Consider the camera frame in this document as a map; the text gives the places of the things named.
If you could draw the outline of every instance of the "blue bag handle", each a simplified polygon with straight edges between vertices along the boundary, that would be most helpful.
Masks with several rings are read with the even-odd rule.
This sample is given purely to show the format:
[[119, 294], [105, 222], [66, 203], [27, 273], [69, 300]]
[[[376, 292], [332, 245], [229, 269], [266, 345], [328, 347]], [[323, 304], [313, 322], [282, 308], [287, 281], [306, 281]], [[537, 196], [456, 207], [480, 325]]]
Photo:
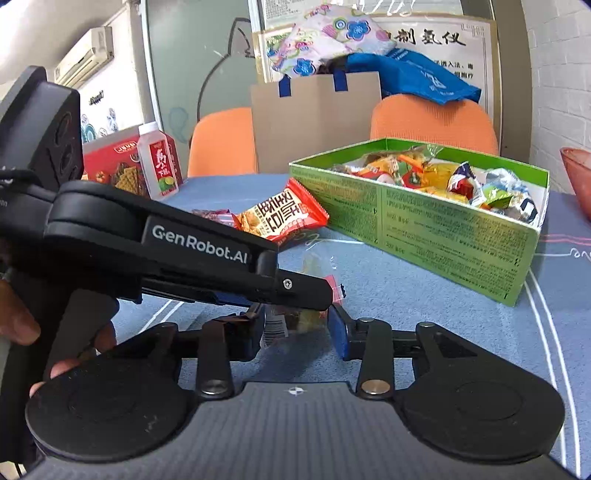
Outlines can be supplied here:
[[[349, 85], [347, 84], [347, 74], [343, 70], [335, 70], [333, 72], [333, 81], [335, 83], [335, 92], [348, 92]], [[279, 97], [291, 96], [291, 79], [284, 75], [279, 81]]]

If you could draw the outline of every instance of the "blue tablecloth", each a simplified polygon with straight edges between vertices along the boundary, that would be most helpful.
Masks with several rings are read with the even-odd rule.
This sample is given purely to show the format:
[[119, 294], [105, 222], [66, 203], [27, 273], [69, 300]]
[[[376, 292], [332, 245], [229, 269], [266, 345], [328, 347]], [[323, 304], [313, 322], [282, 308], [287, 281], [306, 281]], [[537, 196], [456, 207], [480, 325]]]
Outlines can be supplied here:
[[[241, 212], [282, 190], [286, 179], [190, 179], [168, 202], [188, 211]], [[282, 252], [281, 268], [300, 271], [306, 249], [327, 251], [330, 245], [338, 279], [347, 292], [345, 308], [352, 317], [380, 318], [408, 330], [418, 322], [436, 322], [551, 382], [566, 406], [564, 432], [553, 456], [573, 473], [591, 473], [591, 406], [586, 400], [591, 397], [591, 356], [584, 354], [591, 339], [591, 223], [574, 196], [552, 192], [531, 271], [513, 308], [339, 233], [322, 229], [318, 234], [319, 239], [309, 237]], [[142, 305], [121, 302], [114, 323], [122, 341], [158, 322], [197, 328], [238, 310], [145, 296]], [[341, 361], [327, 332], [319, 331], [265, 349], [250, 363], [234, 362], [232, 371], [237, 383], [347, 380], [354, 385], [359, 364]], [[194, 385], [194, 367], [194, 362], [185, 365], [181, 386]], [[397, 388], [412, 383], [410, 360], [396, 361], [395, 369]]]

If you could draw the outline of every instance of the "red cup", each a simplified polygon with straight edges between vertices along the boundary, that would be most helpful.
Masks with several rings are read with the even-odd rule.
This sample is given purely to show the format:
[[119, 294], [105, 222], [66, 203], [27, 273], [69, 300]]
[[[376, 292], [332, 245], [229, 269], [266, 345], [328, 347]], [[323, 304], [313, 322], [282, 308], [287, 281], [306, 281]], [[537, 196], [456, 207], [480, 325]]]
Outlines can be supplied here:
[[591, 153], [578, 148], [561, 148], [560, 154], [581, 208], [591, 220]]

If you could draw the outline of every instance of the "red snack bag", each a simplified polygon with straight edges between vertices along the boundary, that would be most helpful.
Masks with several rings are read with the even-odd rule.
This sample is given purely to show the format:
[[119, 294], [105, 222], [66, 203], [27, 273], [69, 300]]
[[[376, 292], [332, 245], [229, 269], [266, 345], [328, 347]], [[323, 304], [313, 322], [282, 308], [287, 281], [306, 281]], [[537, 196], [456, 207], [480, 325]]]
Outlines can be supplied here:
[[296, 179], [282, 192], [238, 215], [240, 230], [281, 245], [298, 230], [326, 226], [329, 214]]

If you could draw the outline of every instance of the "cracker box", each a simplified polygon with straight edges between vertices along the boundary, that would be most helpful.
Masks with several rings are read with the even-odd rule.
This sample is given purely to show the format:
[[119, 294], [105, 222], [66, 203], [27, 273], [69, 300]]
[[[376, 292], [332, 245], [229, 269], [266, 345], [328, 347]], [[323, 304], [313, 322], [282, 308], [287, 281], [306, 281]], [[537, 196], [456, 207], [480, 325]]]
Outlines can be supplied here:
[[[166, 137], [172, 155], [174, 176], [180, 186], [183, 176], [178, 163], [177, 149], [174, 140], [168, 135]], [[84, 168], [88, 179], [149, 198], [150, 194], [139, 162], [138, 140], [138, 127], [130, 127], [83, 144]]]

